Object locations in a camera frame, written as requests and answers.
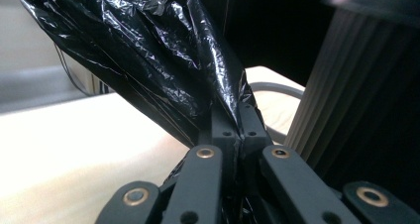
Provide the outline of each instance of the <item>garbage bag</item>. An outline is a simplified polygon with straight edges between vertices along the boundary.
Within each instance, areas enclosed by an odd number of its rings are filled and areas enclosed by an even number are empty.
[[[199,0],[21,0],[68,55],[188,147],[211,106],[241,124],[245,70]]]

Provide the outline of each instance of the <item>black cylindrical container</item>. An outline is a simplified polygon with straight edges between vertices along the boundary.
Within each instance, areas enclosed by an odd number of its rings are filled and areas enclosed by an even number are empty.
[[[285,145],[327,182],[420,210],[420,0],[326,0],[334,19]]]

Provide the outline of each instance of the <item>brass screw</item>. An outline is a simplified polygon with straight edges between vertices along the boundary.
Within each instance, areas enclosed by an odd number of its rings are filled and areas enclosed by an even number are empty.
[[[282,158],[282,159],[286,159],[290,157],[290,153],[285,151],[282,148],[275,148],[271,151],[272,155],[277,157],[277,158]]]
[[[214,156],[214,152],[211,149],[203,148],[197,151],[197,157],[202,159],[211,158]]]
[[[149,192],[142,187],[133,188],[124,194],[124,203],[128,206],[137,206],[145,202],[149,197]]]
[[[377,199],[367,196],[367,193],[373,193]],[[388,198],[383,193],[370,187],[359,187],[356,190],[356,194],[361,200],[372,206],[385,207],[389,204]]]

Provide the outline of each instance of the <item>wooden table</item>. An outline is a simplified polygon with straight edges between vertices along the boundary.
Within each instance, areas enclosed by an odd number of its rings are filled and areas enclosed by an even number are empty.
[[[249,82],[303,89],[264,67]],[[271,127],[287,133],[298,100],[257,92]],[[0,223],[94,223],[122,185],[161,185],[187,152],[118,94],[0,116]]]

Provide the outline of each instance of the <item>floor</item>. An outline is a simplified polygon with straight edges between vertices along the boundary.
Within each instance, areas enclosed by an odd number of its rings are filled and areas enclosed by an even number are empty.
[[[0,0],[0,114],[85,97],[19,0]]]

